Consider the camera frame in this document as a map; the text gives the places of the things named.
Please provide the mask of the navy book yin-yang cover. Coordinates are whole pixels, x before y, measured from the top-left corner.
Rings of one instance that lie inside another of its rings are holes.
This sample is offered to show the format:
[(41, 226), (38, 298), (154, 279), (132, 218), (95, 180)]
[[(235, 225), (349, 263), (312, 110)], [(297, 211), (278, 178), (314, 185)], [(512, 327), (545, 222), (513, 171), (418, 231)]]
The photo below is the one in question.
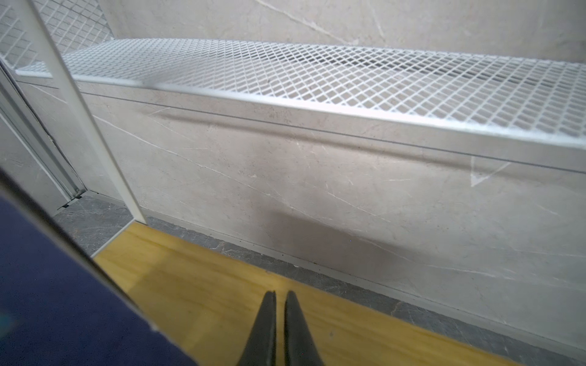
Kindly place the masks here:
[(2, 174), (1, 363), (191, 365), (192, 359)]

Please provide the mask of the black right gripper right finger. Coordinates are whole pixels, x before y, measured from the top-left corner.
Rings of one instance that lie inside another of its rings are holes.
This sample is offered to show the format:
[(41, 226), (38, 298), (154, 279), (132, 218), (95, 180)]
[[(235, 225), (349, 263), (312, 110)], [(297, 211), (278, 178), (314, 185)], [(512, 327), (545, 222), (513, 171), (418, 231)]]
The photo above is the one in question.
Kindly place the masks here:
[(324, 365), (294, 291), (288, 292), (285, 301), (284, 337), (287, 366)]

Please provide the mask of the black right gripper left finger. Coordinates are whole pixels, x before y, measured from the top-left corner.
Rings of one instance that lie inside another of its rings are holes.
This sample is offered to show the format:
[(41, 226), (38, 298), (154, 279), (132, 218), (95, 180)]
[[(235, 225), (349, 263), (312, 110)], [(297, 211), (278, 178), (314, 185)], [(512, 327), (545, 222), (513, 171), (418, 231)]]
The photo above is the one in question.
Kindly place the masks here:
[(276, 364), (276, 326), (276, 293), (267, 291), (237, 363), (238, 366)]

